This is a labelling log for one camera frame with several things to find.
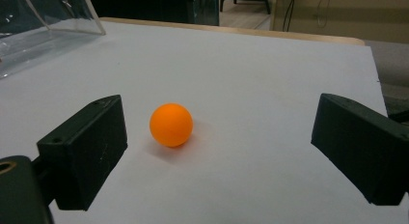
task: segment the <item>clear plastic container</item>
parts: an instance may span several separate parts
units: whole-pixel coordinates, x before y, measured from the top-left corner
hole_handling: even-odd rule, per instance
[[[0,0],[0,78],[68,40],[104,34],[90,0]]]

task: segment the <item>white table surface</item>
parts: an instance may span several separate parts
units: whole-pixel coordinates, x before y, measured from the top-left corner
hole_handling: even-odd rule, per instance
[[[51,204],[58,224],[407,223],[368,204],[311,142],[321,93],[386,114],[369,47],[103,22],[0,80],[0,155],[36,143],[89,102],[123,97],[128,149],[89,211]],[[162,103],[195,126],[178,150],[156,144]]]

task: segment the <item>orange ball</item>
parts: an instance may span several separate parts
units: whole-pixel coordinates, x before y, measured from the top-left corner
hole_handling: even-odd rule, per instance
[[[159,106],[150,117],[150,133],[159,144],[174,148],[187,141],[193,129],[189,111],[176,103]]]

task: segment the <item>table edge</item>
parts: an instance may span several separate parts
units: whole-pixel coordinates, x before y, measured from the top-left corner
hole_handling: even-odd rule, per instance
[[[114,18],[114,17],[101,17],[100,20],[107,21],[107,22],[115,22],[115,23],[125,23],[125,24],[138,24],[138,25],[149,25],[149,26],[195,29],[195,30],[222,32],[222,33],[234,33],[234,34],[242,34],[242,35],[270,37],[270,38],[283,38],[283,39],[294,39],[294,40],[314,41],[314,42],[335,42],[335,43],[345,43],[345,44],[365,46],[364,41],[355,39],[355,38],[347,38],[347,37],[323,36],[323,35],[314,35],[314,34],[254,30],[254,29],[219,27],[219,26],[185,24],[185,23],[172,23],[172,22],[140,20],[140,19]]]

